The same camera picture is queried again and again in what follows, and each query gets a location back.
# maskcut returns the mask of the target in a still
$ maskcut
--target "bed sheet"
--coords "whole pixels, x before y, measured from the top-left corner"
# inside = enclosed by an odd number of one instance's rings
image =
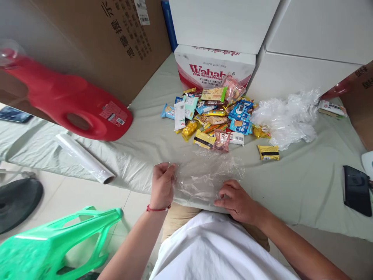
[[[68,133],[117,178],[111,183],[139,193],[151,192],[152,168],[163,161],[198,166],[200,147],[174,133],[174,122],[161,119],[165,103],[173,104],[182,88],[173,54],[166,59],[130,105],[133,124],[118,141],[103,142],[75,135],[39,118],[28,124],[0,122],[0,160],[70,177],[94,178],[55,142]],[[373,242],[373,219],[343,203],[342,166],[364,171],[366,152],[349,119],[319,115],[318,138],[310,144],[291,144],[280,161],[260,161],[256,145],[266,139],[245,137],[245,146],[229,145],[230,155],[245,170],[240,180],[251,197],[288,224],[303,224]],[[175,201],[221,212],[210,201],[175,192]]]

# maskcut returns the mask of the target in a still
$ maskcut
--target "person's left hand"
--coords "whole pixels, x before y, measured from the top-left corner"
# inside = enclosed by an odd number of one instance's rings
[[[172,182],[176,165],[173,163],[168,167],[168,163],[160,163],[154,166],[152,179],[152,195],[150,197],[151,209],[165,209],[170,206],[174,191]]]

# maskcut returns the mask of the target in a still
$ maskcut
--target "white shirt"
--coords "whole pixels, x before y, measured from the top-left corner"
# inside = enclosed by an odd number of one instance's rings
[[[240,224],[202,211],[162,243],[150,279],[297,278]]]

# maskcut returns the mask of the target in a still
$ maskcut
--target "red string bracelet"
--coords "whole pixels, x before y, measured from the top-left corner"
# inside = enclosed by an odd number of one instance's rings
[[[170,208],[171,208],[171,204],[170,206],[168,206],[167,208],[164,208],[164,209],[151,209],[149,207],[150,204],[148,204],[148,206],[146,207],[146,211],[150,211],[150,212],[160,212],[160,211],[168,211]]]

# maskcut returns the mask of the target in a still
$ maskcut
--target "green plastic object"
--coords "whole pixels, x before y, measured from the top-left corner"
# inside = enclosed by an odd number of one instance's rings
[[[102,266],[108,254],[100,256],[109,229],[123,215],[120,208],[108,211],[85,207],[73,215],[14,235],[0,246],[0,280],[77,279],[92,269]],[[80,222],[63,227],[80,218]],[[58,274],[64,267],[66,253],[75,245],[99,233],[89,260],[79,268]]]

